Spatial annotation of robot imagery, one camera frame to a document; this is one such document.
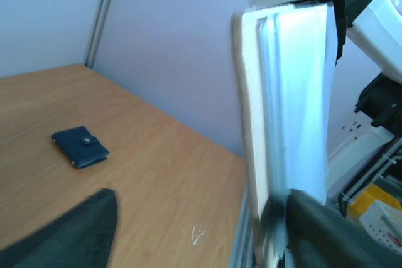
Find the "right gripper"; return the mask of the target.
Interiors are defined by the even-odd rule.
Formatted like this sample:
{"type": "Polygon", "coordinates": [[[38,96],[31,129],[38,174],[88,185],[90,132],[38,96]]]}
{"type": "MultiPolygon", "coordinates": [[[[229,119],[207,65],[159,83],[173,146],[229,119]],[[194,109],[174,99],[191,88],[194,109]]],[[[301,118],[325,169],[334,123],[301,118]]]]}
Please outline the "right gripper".
{"type": "Polygon", "coordinates": [[[346,31],[348,17],[346,15],[345,3],[346,0],[296,0],[292,1],[292,4],[296,6],[301,5],[313,5],[313,4],[331,4],[334,8],[335,22],[337,29],[337,59],[343,55],[343,46],[346,42],[346,31]]]}

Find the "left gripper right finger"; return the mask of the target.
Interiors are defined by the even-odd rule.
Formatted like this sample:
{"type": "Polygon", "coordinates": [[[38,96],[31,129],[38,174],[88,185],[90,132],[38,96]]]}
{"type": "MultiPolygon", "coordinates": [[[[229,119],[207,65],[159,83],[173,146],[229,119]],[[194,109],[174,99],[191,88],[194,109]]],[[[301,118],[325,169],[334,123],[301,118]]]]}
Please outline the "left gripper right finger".
{"type": "Polygon", "coordinates": [[[295,267],[389,267],[389,251],[300,190],[272,195],[263,211],[267,260],[289,250],[295,267]]]}

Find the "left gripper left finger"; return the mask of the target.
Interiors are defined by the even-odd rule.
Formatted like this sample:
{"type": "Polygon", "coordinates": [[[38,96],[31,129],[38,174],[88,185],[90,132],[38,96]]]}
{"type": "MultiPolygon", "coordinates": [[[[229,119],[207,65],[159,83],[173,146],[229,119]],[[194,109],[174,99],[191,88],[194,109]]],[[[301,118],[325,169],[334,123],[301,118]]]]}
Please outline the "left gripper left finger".
{"type": "Polygon", "coordinates": [[[1,250],[1,267],[107,267],[117,228],[114,190],[103,188],[1,250]]]}

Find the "beige card holder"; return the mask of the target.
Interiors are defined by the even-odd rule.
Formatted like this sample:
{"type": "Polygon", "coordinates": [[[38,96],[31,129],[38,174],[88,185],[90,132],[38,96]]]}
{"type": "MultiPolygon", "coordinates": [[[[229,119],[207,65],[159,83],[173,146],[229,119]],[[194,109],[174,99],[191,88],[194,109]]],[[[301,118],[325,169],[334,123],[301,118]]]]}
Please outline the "beige card holder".
{"type": "Polygon", "coordinates": [[[288,241],[286,199],[327,200],[327,128],[337,61],[330,3],[284,4],[233,15],[254,254],[276,267],[288,241]]]}

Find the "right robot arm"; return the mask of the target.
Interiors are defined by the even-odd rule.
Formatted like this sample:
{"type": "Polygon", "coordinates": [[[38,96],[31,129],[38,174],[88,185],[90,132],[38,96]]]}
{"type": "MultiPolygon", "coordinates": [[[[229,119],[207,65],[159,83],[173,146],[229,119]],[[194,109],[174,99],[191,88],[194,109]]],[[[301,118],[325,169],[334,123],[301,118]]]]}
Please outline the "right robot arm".
{"type": "Polygon", "coordinates": [[[323,104],[323,165],[308,168],[303,189],[325,203],[339,193],[350,177],[394,135],[385,128],[373,127],[363,113],[352,110],[363,86],[373,79],[379,68],[371,58],[358,50],[352,42],[346,43],[346,58],[326,68],[323,104]]]}

